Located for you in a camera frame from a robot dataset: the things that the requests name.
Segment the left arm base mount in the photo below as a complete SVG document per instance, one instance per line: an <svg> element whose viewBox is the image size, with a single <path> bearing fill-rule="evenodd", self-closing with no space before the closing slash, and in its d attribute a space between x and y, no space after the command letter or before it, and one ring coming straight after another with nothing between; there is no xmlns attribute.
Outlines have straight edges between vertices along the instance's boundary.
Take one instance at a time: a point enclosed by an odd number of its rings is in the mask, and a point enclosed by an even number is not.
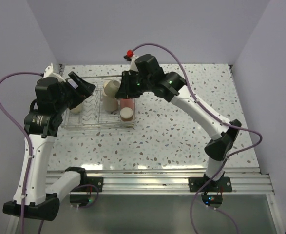
<svg viewBox="0 0 286 234"><path fill-rule="evenodd" d="M103 185L104 177L88 176L82 184L73 188L72 192L100 193L102 192Z"/></svg>

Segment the beige plastic cup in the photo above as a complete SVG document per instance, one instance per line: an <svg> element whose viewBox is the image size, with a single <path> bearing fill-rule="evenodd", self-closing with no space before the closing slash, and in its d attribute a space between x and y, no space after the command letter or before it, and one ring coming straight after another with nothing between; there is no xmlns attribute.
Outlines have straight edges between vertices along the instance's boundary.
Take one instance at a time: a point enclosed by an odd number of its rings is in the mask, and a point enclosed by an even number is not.
<svg viewBox="0 0 286 234"><path fill-rule="evenodd" d="M102 94L103 108L107 112L114 112L118 109L118 101L115 98L111 98L106 94Z"/></svg>

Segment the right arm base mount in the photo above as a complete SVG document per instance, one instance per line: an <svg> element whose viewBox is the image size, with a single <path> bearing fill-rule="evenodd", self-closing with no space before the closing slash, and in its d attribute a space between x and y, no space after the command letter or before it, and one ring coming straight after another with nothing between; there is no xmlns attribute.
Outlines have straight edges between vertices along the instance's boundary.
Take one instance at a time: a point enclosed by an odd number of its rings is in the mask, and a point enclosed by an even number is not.
<svg viewBox="0 0 286 234"><path fill-rule="evenodd" d="M206 175L202 177L189 177L188 186L191 193L202 192L202 193L219 193L226 192L230 193L233 191L231 180L229 177L221 176L217 181L211 180L204 188L200 189L209 180Z"/></svg>

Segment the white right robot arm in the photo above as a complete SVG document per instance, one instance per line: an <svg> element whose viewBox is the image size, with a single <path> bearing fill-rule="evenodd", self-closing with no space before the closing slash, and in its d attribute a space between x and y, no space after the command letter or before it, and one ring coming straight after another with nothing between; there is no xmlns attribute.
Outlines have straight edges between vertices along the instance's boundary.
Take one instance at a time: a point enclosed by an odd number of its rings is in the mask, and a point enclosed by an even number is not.
<svg viewBox="0 0 286 234"><path fill-rule="evenodd" d="M193 98L186 80L177 72L164 72L155 56L125 55L130 62L128 71L121 74L121 85L117 99L138 98L144 92L152 92L158 98L180 108L197 122L210 136L204 151L208 155L208 166L204 174L204 186L208 191L216 191L224 176L223 163L238 135L241 122L230 121L217 113L202 99Z"/></svg>

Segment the small olive handled cup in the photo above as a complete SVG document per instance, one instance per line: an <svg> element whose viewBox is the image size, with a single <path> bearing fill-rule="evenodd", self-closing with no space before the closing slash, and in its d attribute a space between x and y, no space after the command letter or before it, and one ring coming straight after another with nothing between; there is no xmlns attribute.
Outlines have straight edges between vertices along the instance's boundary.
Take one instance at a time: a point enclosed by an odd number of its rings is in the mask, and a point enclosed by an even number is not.
<svg viewBox="0 0 286 234"><path fill-rule="evenodd" d="M118 80L110 80L109 83L105 87L106 95L115 98L120 87L120 82Z"/></svg>

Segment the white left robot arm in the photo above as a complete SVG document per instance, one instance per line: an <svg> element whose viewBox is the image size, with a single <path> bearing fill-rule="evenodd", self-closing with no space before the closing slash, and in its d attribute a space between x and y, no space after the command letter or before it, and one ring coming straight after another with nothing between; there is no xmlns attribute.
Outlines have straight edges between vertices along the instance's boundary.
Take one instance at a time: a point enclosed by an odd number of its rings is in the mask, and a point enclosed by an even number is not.
<svg viewBox="0 0 286 234"><path fill-rule="evenodd" d="M74 72L68 76L73 84L59 74L45 73L35 86L36 98L21 128L25 134L25 154L19 185L12 201L3 205L5 214L52 221L70 191L81 192L88 186L86 170L69 167L59 180L46 187L49 158L63 113L77 107L96 89Z"/></svg>

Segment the pink plastic cup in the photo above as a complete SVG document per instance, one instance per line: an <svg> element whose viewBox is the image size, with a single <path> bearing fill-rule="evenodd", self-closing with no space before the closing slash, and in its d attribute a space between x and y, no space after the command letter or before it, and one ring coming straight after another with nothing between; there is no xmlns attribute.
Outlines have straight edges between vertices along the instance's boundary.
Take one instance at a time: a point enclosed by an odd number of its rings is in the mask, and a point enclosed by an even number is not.
<svg viewBox="0 0 286 234"><path fill-rule="evenodd" d="M120 99L120 108L131 108L134 109L135 104L133 99Z"/></svg>

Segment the aluminium rail table edge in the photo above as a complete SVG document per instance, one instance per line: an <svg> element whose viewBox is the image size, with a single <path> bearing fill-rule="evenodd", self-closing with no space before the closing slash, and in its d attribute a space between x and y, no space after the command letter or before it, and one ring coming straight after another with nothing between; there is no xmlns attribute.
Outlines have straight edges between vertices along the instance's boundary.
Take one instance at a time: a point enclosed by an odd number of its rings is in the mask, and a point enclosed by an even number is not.
<svg viewBox="0 0 286 234"><path fill-rule="evenodd" d="M102 177L105 195L188 195L190 177L202 177L204 169L98 170L87 176ZM231 195L270 195L274 193L270 177L257 168L228 168Z"/></svg>

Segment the steel wire dish rack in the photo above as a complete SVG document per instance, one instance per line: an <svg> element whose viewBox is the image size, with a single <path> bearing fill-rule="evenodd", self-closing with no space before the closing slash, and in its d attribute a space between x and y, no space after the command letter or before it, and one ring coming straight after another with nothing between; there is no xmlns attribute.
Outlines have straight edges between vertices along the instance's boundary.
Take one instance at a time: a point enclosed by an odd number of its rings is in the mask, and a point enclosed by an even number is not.
<svg viewBox="0 0 286 234"><path fill-rule="evenodd" d="M136 109L133 108L133 119L123 121L120 117L121 106L113 112L104 109L102 100L103 85L110 80L121 81L120 75L82 77L96 86L93 94L82 102L82 110L78 114L66 110L61 127L66 130L78 131L95 128L132 128L135 125Z"/></svg>

